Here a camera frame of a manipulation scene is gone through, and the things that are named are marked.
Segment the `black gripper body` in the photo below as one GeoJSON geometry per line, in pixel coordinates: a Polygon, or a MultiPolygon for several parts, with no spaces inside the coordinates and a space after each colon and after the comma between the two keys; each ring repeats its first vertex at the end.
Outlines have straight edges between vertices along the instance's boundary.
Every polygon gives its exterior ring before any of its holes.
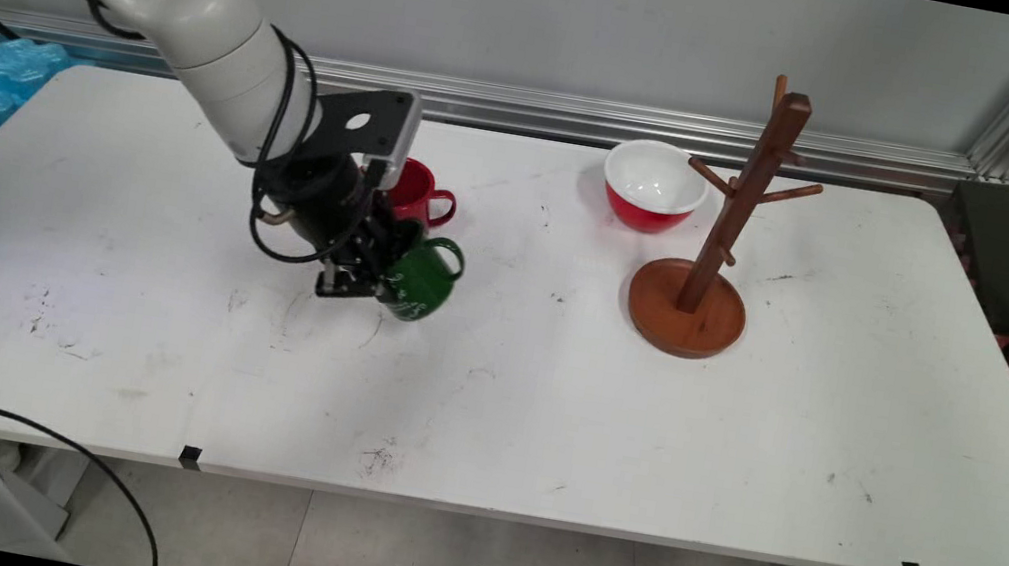
{"type": "Polygon", "coordinates": [[[381,276],[387,267],[393,236],[393,206],[384,191],[369,183],[368,172],[387,171],[381,163],[358,167],[350,156],[307,157],[292,152],[265,162],[258,224],[287,225],[312,249],[286,254],[270,249],[258,232],[256,247],[273,260],[311,264],[381,276]]]}

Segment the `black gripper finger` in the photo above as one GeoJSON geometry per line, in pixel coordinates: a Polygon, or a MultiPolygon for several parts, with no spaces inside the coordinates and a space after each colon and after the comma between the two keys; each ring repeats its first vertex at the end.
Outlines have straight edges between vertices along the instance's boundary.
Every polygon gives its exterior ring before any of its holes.
{"type": "Polygon", "coordinates": [[[327,300],[372,298],[382,301],[387,293],[383,280],[362,268],[326,263],[317,275],[315,295],[327,300]]]}
{"type": "Polygon", "coordinates": [[[372,221],[367,253],[369,266],[374,272],[389,273],[395,262],[419,243],[421,224],[398,220],[372,221]]]}

